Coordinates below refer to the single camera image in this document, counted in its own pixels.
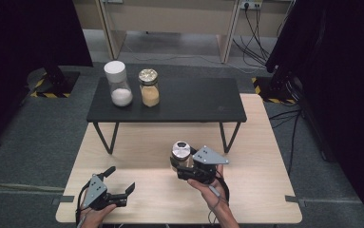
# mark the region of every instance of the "table leg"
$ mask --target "table leg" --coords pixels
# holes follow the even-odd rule
[[[225,153],[229,153],[229,150],[230,150],[230,149],[231,149],[231,147],[232,147],[232,143],[233,143],[233,141],[235,140],[236,135],[238,134],[238,130],[239,130],[240,124],[241,124],[241,122],[237,122],[237,123],[236,123],[236,127],[235,127],[235,130],[234,130],[234,132],[233,132],[232,138],[231,138],[231,140],[229,141],[229,144],[227,144],[227,143],[226,143],[226,139],[225,139],[225,132],[223,131],[223,123],[222,123],[222,122],[220,122],[220,136],[222,137],[223,151],[224,151]]]
[[[113,154],[114,142],[116,142],[116,136],[117,136],[117,131],[119,130],[119,124],[120,124],[119,122],[116,122],[116,125],[114,126],[113,136],[111,138],[111,144],[110,147],[108,147],[107,142],[105,141],[105,137],[102,134],[101,128],[99,127],[99,123],[93,123],[96,131],[98,132],[99,137],[102,140],[102,143],[104,143],[105,149],[108,154]]]

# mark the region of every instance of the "yellow and black tape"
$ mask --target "yellow and black tape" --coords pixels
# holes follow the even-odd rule
[[[30,94],[30,97],[44,97],[44,98],[67,98],[70,93],[63,92],[51,92],[48,89],[43,91],[43,87],[52,86],[50,81],[47,79],[48,75],[45,73],[42,78],[37,82],[36,86],[33,89],[33,92]]]
[[[258,78],[252,78],[253,86],[255,88],[256,94],[258,94],[264,102],[267,103],[283,103],[283,104],[295,104],[295,100],[290,94],[270,92],[264,86],[261,86],[260,80]]]

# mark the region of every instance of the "finger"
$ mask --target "finger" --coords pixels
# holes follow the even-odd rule
[[[88,189],[88,188],[86,188],[86,189],[85,189],[85,192],[84,192],[84,198],[82,199],[81,209],[85,209],[85,208],[84,208],[84,202],[85,202],[85,198],[86,198],[86,195],[87,195],[87,189]]]
[[[112,212],[116,208],[116,204],[110,204],[107,207],[105,207],[102,211],[102,213],[107,216],[110,212]]]
[[[199,190],[203,195],[208,194],[211,190],[208,188],[208,185],[198,182],[196,180],[189,179],[187,180],[188,184],[190,184],[195,189]]]
[[[223,164],[217,165],[217,177],[220,178],[220,175],[223,176]]]

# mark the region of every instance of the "glass jar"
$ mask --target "glass jar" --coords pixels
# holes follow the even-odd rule
[[[158,73],[154,69],[143,69],[139,74],[144,105],[151,107],[159,103]]]
[[[105,75],[110,87],[111,101],[117,106],[127,106],[132,102],[132,92],[128,84],[125,64],[111,61],[105,65]]]
[[[172,146],[172,157],[179,162],[180,166],[188,167],[191,149],[187,142],[176,142]]]

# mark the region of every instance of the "jar lid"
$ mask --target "jar lid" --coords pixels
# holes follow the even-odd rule
[[[120,61],[111,61],[105,65],[105,75],[111,83],[120,83],[127,79],[125,64]]]
[[[138,75],[139,81],[144,86],[153,86],[158,82],[158,73],[155,69],[143,69]]]
[[[179,161],[185,161],[190,156],[190,145],[186,142],[176,142],[172,147],[173,158]]]

